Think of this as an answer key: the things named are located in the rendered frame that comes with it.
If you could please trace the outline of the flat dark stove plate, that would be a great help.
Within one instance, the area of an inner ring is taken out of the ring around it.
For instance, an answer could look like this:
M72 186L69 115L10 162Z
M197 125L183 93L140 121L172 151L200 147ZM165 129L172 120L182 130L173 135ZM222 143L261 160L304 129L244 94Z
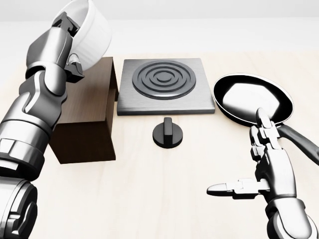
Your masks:
M212 114L215 104L201 59L126 59L119 116Z

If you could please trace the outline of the white bowl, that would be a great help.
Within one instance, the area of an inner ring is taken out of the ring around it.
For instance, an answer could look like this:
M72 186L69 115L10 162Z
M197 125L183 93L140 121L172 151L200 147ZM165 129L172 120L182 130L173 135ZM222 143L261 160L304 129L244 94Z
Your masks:
M72 0L63 11L79 25L70 53L78 56L85 71L104 56L112 39L112 31L93 0Z

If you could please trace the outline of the round black knob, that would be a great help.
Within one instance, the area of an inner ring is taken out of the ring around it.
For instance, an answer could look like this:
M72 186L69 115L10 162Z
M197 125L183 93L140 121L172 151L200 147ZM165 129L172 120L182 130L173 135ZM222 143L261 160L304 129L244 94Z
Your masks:
M172 122L172 118L165 117L163 123L158 124L153 129L153 141L161 148L174 148L181 144L183 131L177 124Z

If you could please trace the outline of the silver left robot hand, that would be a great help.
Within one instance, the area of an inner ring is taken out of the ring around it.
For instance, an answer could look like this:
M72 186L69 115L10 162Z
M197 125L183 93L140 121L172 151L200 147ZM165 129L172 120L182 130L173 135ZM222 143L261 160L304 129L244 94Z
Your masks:
M49 79L64 79L77 83L84 78L80 60L76 54L70 60L73 37L80 26L62 12L52 26L38 37L27 52L25 77L44 70Z

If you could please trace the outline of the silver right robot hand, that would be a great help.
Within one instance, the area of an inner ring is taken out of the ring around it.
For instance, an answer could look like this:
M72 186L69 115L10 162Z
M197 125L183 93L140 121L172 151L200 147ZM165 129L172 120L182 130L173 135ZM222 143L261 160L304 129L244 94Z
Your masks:
M239 179L234 183L215 184L207 194L233 199L254 199L263 195L267 202L297 196L295 175L287 152L278 142L275 123L264 109L256 111L256 126L250 128L251 156L257 162L256 179Z

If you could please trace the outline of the black frying pan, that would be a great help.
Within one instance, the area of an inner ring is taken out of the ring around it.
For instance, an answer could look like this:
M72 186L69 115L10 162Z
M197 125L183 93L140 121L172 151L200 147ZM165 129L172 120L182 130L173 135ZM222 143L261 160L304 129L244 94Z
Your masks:
M294 103L280 85L259 75L234 73L218 79L212 93L223 114L244 126L256 125L257 109L263 108L280 137L290 140L319 166L319 146L284 124L294 112Z

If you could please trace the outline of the dark wooden cabinet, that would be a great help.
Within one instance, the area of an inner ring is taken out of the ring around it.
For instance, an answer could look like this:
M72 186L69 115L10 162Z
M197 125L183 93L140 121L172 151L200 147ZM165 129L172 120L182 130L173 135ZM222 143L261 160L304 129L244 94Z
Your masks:
M119 91L113 58L102 58L84 76L67 83L67 100L49 143L60 164L116 159L111 134Z

